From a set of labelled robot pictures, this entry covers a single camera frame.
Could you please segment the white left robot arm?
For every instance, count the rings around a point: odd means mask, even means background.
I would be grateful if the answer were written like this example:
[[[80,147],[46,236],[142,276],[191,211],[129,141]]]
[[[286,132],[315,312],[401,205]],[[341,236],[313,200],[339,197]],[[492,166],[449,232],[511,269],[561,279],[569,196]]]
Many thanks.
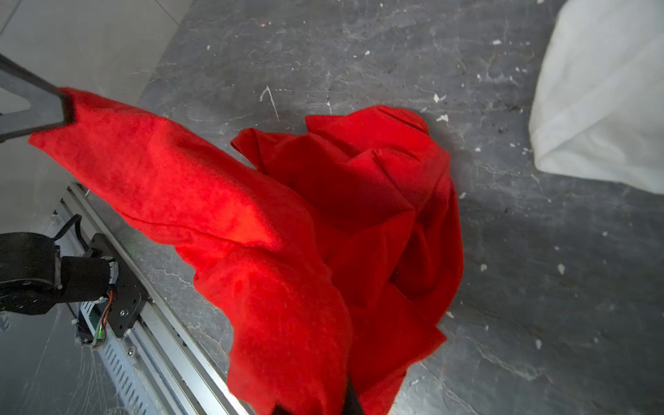
[[[69,126],[75,121],[71,98],[27,69],[1,57],[1,88],[29,107],[1,115],[1,141]],[[112,297],[118,262],[91,248],[73,215],[54,236],[1,235],[1,310],[44,315],[57,304]]]

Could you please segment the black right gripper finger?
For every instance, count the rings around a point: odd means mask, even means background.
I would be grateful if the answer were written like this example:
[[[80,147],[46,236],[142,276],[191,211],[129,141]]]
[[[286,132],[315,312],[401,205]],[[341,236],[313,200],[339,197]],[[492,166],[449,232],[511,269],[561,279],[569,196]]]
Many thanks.
[[[351,378],[348,378],[346,394],[344,397],[343,407],[341,415],[364,415],[364,411],[361,407],[356,389],[352,383]]]

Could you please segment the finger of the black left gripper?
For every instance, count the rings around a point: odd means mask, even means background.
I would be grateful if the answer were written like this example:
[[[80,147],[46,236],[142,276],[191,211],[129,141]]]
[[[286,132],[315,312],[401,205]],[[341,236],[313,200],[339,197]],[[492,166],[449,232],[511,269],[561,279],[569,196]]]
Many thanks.
[[[71,98],[1,55],[1,142],[69,126]]]

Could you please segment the red cloth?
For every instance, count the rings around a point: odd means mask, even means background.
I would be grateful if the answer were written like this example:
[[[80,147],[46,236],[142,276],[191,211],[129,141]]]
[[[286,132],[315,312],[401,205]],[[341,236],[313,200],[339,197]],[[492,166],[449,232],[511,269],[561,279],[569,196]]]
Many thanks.
[[[174,247],[233,327],[228,386],[256,413],[386,414],[463,275],[450,155],[415,112],[242,130],[233,158],[180,124],[70,88],[47,153],[147,238]]]

